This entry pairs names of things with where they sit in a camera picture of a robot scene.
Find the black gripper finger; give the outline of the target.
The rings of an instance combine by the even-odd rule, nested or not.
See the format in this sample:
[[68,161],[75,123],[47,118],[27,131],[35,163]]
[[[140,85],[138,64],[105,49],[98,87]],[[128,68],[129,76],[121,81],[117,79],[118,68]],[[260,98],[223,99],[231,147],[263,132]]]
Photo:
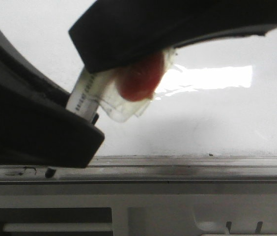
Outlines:
[[167,47],[275,28],[277,0],[97,0],[69,35],[86,69],[100,72]]
[[104,134],[0,31],[0,165],[86,167]]

